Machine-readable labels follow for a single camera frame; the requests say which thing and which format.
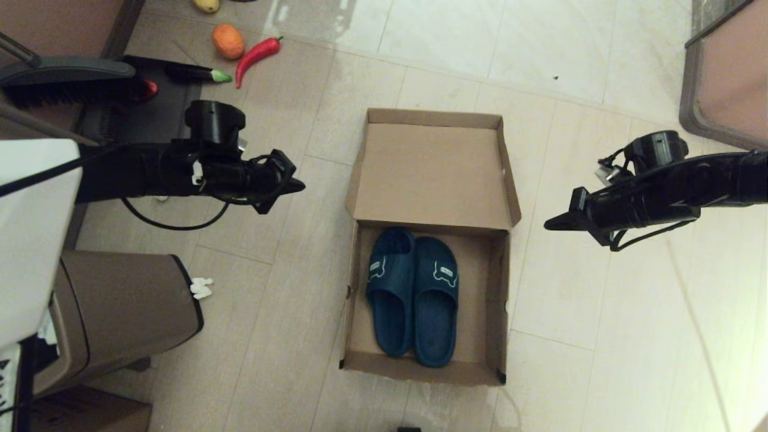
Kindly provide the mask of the brown metal frame bar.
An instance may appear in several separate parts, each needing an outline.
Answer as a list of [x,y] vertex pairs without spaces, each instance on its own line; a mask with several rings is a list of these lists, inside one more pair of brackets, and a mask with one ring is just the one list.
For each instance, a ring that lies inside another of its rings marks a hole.
[[[98,146],[97,142],[87,139],[77,133],[52,125],[38,119],[28,112],[17,110],[15,107],[0,101],[0,139],[72,139],[80,144]],[[87,204],[76,204],[63,245],[64,250],[75,250],[79,242],[80,231],[88,210]]]

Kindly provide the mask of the orange toy fruit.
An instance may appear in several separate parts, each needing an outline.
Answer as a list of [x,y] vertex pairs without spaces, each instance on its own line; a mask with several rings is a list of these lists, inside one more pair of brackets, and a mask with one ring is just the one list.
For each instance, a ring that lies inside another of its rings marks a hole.
[[246,41],[233,25],[222,23],[215,26],[211,38],[219,54],[228,60],[238,60],[246,52]]

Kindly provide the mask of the brown cardboard carton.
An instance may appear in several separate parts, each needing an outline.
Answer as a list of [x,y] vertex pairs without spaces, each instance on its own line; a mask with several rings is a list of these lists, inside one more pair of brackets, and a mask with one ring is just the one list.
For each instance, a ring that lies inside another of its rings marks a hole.
[[31,408],[31,432],[148,432],[152,405],[75,386]]

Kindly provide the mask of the dark gray dustpan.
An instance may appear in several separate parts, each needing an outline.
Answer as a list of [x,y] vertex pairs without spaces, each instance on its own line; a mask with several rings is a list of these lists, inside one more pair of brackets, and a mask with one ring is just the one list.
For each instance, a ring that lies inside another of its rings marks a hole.
[[113,101],[83,107],[75,131],[98,143],[117,140],[162,144],[172,139],[186,139],[190,132],[184,113],[192,101],[200,98],[203,83],[182,77],[181,72],[194,65],[131,55],[121,60],[154,82],[157,95],[143,102]]

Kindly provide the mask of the dark teal rubber slipper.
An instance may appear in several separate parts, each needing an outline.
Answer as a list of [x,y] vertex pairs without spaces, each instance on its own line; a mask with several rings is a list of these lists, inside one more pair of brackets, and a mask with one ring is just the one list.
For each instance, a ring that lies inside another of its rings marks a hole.
[[388,356],[403,356],[413,336],[414,235],[402,227],[384,230],[373,244],[367,270],[365,298],[378,347]]
[[434,237],[415,240],[412,349],[420,364],[445,367],[454,355],[459,309],[459,272],[455,255]]

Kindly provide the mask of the brown table with dark rim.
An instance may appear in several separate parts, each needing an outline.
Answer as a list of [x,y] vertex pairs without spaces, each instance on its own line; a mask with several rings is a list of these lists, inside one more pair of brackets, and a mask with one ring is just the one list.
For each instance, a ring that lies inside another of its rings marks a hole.
[[146,0],[0,0],[0,32],[41,56],[123,55]]

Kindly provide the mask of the black trash bag liner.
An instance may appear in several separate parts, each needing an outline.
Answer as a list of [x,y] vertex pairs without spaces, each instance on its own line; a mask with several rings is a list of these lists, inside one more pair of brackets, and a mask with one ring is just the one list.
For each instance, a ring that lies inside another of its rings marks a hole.
[[44,337],[35,337],[34,374],[41,374],[60,358],[60,350],[57,341],[49,343]]

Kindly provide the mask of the red toy chili pepper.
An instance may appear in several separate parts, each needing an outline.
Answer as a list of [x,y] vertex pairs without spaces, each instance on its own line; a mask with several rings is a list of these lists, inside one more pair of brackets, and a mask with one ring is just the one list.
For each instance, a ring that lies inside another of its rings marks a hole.
[[283,37],[267,38],[258,44],[255,44],[248,52],[239,59],[238,66],[235,69],[234,82],[236,89],[240,89],[242,81],[246,76],[247,71],[252,66],[264,60],[265,58],[276,55],[281,49],[281,42]]

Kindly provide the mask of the brown cardboard shoe box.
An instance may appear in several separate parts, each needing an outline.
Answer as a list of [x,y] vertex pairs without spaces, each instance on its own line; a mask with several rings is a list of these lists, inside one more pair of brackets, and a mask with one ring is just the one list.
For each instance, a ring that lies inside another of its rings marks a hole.
[[[521,211],[500,115],[368,109],[346,197],[352,246],[338,366],[393,380],[461,386],[506,383],[511,232]],[[426,367],[412,346],[388,356],[367,299],[373,244],[390,227],[434,237],[455,255],[454,355]]]

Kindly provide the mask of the dark gray broom brush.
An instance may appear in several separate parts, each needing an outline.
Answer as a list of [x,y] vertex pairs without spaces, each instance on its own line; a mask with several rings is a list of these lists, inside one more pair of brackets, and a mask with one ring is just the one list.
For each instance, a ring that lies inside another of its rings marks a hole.
[[0,49],[17,63],[0,67],[0,90],[18,109],[135,101],[143,77],[123,61],[80,56],[39,56],[0,32]]

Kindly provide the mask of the purple toy eggplant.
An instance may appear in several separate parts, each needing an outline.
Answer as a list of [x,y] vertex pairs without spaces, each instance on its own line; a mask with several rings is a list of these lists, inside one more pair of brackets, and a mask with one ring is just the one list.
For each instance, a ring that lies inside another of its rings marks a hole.
[[233,77],[223,71],[198,65],[172,63],[164,67],[164,72],[167,77],[176,82],[228,83],[233,81]]

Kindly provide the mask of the brown plastic trash bin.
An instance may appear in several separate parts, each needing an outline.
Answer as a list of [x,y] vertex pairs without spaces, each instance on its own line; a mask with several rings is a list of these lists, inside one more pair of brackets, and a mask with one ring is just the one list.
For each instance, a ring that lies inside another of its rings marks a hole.
[[173,254],[66,250],[49,314],[60,358],[35,374],[43,397],[148,361],[203,330],[191,278]]

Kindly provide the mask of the brown table with gray rim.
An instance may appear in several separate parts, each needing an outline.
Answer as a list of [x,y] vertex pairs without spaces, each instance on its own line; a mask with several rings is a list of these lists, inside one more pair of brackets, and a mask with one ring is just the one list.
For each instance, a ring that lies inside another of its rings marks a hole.
[[768,151],[768,0],[694,0],[679,109],[691,134]]

